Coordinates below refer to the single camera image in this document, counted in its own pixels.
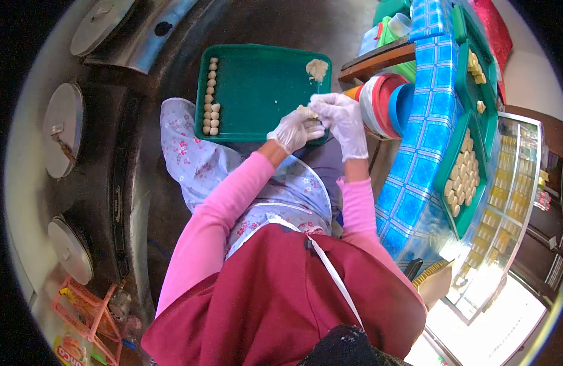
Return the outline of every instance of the green plastic container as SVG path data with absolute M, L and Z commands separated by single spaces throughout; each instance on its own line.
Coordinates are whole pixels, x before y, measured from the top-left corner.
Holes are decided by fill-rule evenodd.
M 444 196 L 444 186 L 446 181 L 450 177 L 450 172 L 453 170 L 453 166 L 457 161 L 458 154 L 461 151 L 462 141 L 467 132 L 467 127 L 471 129 L 471 138 L 474 141 L 473 150 L 475 151 L 475 158 L 479 162 L 479 177 L 481 182 L 476 188 L 475 196 L 472 199 L 470 206 L 461 205 L 461 210 L 458 216 L 453 217 L 450 210 L 450 206 L 446 202 L 446 197 Z M 448 216 L 448 221 L 450 222 L 450 227 L 453 229 L 457 238 L 460 240 L 467 232 L 468 226 L 471 224 L 472 217 L 475 214 L 476 208 L 479 206 L 479 202 L 483 198 L 485 193 L 485 187 L 487 186 L 487 175 L 485 172 L 485 154 L 484 147 L 480 143 L 482 141 L 481 130 L 479 129 L 479 124 L 476 119 L 475 113 L 472 110 L 461 114 L 458 118 L 457 126 L 454 129 L 454 133 L 450 138 L 450 143 L 448 144 L 448 149 L 442 158 L 442 163 L 440 163 L 440 168 L 436 177 L 434 178 L 434 183 L 432 189 L 440 195 L 440 201 L 442 203 L 442 208 L 446 211 Z
M 454 40 L 460 45 L 454 87 L 464 109 L 470 108 L 476 113 L 483 136 L 487 161 L 489 161 L 493 149 L 493 140 L 495 139 L 495 129 L 497 128 L 497 71 L 495 60 L 489 51 L 489 44 L 486 39 L 461 5 L 455 5 L 453 8 L 453 31 Z M 479 60 L 483 74 L 487 79 L 486 84 L 476 84 L 472 74 L 467 71 L 469 49 L 475 53 Z M 476 103 L 479 100 L 483 101 L 486 107 L 483 114 L 476 110 Z
M 397 13 L 410 16 L 410 0 L 381 0 L 375 8 L 373 26 L 376 26 L 386 16 L 393 17 Z
M 483 139 L 483 146 L 485 147 L 485 157 L 487 161 L 489 161 L 493 149 L 493 140 L 495 139 L 495 129 L 497 128 L 497 103 L 495 102 L 493 91 L 490 88 L 489 80 L 487 80 L 487 84 L 476 84 L 475 78 L 470 72 L 462 72 L 462 70 L 467 70 L 468 67 L 468 50 L 470 43 L 471 41 L 469 39 L 460 46 L 454 89 L 461 99 L 465 111 L 471 110 L 476 114 Z M 481 60 L 482 59 L 479 58 L 479 64 L 483 65 Z M 483 113 L 478 113 L 476 110 L 476 103 L 479 100 L 483 101 L 486 107 Z
M 218 57 L 212 103 L 220 103 L 220 126 L 216 136 L 202 133 L 204 96 L 210 58 Z M 321 83 L 310 80 L 306 64 L 313 59 L 328 63 Z M 262 45 L 219 45 L 207 48 L 200 61 L 194 133 L 217 143 L 264 142 L 282 117 L 310 96 L 330 92 L 332 63 L 320 53 Z M 326 141 L 324 137 L 310 144 Z
M 387 45 L 395 40 L 400 39 L 398 36 L 393 34 L 392 31 L 389 30 L 388 23 L 391 20 L 390 16 L 386 16 L 383 18 L 381 23 L 383 24 L 383 30 L 381 31 L 381 35 L 379 36 L 379 42 L 377 43 L 377 48 L 380 48 L 384 45 Z M 412 84 L 416 83 L 416 61 L 409 61 L 403 62 L 394 66 L 386 67 L 385 70 L 389 73 L 395 73 L 401 75 L 408 79 L 408 81 Z

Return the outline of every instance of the floral apron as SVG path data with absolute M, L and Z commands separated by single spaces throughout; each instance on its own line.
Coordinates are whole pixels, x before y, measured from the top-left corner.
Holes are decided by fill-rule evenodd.
M 243 157 L 239 152 L 194 135 L 195 106 L 171 98 L 161 105 L 161 147 L 169 174 L 182 188 L 193 214 L 196 206 L 223 181 Z M 227 238 L 227 258 L 256 230 L 283 220 L 302 232 L 330 235 L 330 198 L 318 175 L 290 155 L 276 169 L 257 198 L 234 224 Z

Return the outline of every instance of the white apron strap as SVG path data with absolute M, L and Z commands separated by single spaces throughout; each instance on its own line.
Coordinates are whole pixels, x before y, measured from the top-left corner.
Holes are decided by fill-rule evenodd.
M 363 330 L 365 330 L 365 327 L 363 326 L 363 321 L 361 321 L 360 319 L 359 312 L 356 311 L 355 303 L 353 303 L 353 300 L 351 299 L 349 292 L 346 290 L 346 286 L 344 282 L 342 282 L 341 277 L 338 275 L 338 272 L 336 272 L 336 269 L 334 268 L 334 266 L 332 265 L 332 263 L 330 262 L 324 251 L 322 250 L 322 248 L 320 248 L 318 243 L 314 239 L 312 239 L 309 235 L 307 235 L 307 237 L 312 241 L 312 245 L 314 245 L 314 249 L 316 253 L 322 260 L 324 267 L 326 267 L 326 270 L 334 280 L 334 283 L 336 283 L 336 286 L 338 286 L 338 289 L 341 291 L 341 294 L 345 298 L 346 303 L 348 303 L 349 306 L 351 307 L 351 310 L 353 311 L 357 320 L 359 321 L 360 327 Z

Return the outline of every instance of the white container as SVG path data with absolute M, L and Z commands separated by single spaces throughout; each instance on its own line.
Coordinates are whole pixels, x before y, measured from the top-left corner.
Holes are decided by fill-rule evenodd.
M 398 37 L 403 37 L 411 32 L 411 20 L 402 13 L 397 13 L 389 20 L 388 28 Z

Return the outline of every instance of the blue plastic bowl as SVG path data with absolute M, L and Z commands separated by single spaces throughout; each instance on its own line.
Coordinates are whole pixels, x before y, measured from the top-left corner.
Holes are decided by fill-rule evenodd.
M 411 106 L 414 102 L 415 84 L 403 84 L 395 88 L 389 97 L 388 117 L 395 132 L 403 137 L 407 119 L 410 117 Z

